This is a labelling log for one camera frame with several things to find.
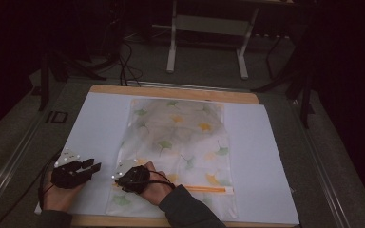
gray floor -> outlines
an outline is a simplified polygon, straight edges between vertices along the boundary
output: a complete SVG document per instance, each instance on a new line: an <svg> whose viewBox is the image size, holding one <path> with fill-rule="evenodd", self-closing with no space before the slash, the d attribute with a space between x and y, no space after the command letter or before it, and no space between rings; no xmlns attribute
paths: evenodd
<svg viewBox="0 0 365 228"><path fill-rule="evenodd" d="M250 74L247 81L240 78L232 48L209 46L198 40L192 44L189 39L179 40L175 72L166 73L166 38L166 34L158 36L150 44L129 42L133 49L129 64L144 73L139 79L143 85L207 86L249 92L251 87L270 82L264 58L274 41L268 38L255 37L250 41L245 54ZM275 73L292 50L288 40L276 49L271 56ZM127 48L123 47L125 58L127 53ZM120 66L115 66L100 74L108 78L107 84L117 85L119 72ZM30 77L36 84L38 75L36 72ZM64 145L89 88L97 83L76 73L72 73L66 84L51 80L51 103L46 112L38 112L38 97L27 95L0 122L0 169L28 134L30 125L40 122L32 140L23 143L26 154L0 198L0 217L23 193L48 158ZM310 129L305 130L298 120L298 105L285 98L285 88L286 85L281 85L259 94L259 100L268 111L302 227L365 227L365 190L317 94L312 95L315 114L309 115ZM51 110L68 112L67 122L44 123ZM38 218L33 214L36 189L35 184L0 227L32 227L35 224Z"/></svg>

cable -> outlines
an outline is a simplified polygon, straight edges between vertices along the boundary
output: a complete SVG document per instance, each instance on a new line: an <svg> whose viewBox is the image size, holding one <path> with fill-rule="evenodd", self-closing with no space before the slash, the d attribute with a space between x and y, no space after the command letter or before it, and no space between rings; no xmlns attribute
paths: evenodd
<svg viewBox="0 0 365 228"><path fill-rule="evenodd" d="M43 174L47 172L47 169L49 167L49 165L52 163L52 161L56 161L61 153L62 149L59 150L57 153L55 153L50 159L49 161L44 165L44 167L41 169L41 171L38 173L38 175L34 178L34 180L32 181L32 183L29 185L29 187L25 190L25 192L20 196L20 198L11 206L11 208L0 218L0 224L2 223L2 221L13 211L13 209L19 204L19 202L23 199L23 197L29 192L29 190L31 189L31 187L34 185L34 183L37 182L38 178Z"/></svg>

table leg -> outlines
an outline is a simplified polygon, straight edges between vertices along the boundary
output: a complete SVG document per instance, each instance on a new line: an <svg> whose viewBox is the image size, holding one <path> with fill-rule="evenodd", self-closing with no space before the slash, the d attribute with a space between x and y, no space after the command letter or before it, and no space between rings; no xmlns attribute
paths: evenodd
<svg viewBox="0 0 365 228"><path fill-rule="evenodd" d="M247 67L245 66L244 52L247 49L248 40L251 37L251 32L253 31L254 24L258 15L259 9L255 8L253 15L251 16L251 21L248 23L247 31L244 35L244 42L240 49L237 49L237 60L239 62L240 75L243 80L248 79Z"/></svg>
<svg viewBox="0 0 365 228"><path fill-rule="evenodd" d="M177 0L173 1L173 17L171 19L171 44L168 51L167 73L174 72L174 63L176 61L176 17L177 17Z"/></svg>

human hand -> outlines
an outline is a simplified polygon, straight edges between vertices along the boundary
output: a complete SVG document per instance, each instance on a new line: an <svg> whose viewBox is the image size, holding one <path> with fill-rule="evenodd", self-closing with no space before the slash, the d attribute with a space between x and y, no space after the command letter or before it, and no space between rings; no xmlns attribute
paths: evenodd
<svg viewBox="0 0 365 228"><path fill-rule="evenodd" d="M67 212L73 203L74 198L85 186L81 184L73 189L59 188L51 183L52 172L48 173L48 182L44 187L44 208L43 210Z"/></svg>
<svg viewBox="0 0 365 228"><path fill-rule="evenodd" d="M150 161L144 165L145 168L147 168L150 171L150 181L167 181L164 177L165 173L163 171L159 171L161 175L156 172L155 166ZM155 206L158 206L160 202L167 196L173 189L168 184L163 183L150 183L147 185L145 190L141 193L141 197L143 197L145 200L148 200L150 203L152 203Z"/></svg>

